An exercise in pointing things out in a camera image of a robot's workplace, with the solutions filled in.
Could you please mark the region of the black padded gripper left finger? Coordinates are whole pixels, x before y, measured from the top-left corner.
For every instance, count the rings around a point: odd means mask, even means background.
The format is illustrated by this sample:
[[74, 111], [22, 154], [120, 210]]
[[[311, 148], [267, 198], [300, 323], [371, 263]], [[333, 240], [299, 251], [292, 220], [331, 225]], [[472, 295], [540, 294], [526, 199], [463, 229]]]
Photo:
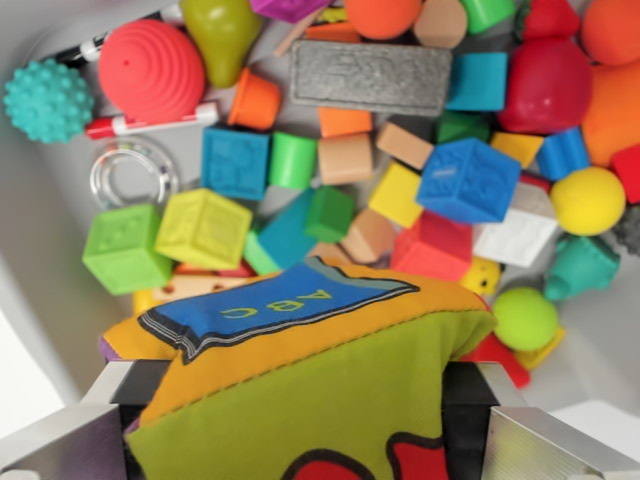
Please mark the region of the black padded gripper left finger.
[[3, 479], [142, 479], [124, 433], [169, 362], [108, 363], [84, 397], [1, 440]]

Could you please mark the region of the black padded gripper right finger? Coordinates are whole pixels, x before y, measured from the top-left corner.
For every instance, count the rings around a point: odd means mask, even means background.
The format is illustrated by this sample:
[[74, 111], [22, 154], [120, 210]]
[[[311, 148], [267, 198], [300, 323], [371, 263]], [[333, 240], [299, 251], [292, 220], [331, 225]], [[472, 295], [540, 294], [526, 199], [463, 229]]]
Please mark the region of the black padded gripper right finger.
[[639, 477], [637, 461], [528, 406], [498, 363], [449, 363], [442, 418], [451, 479]]

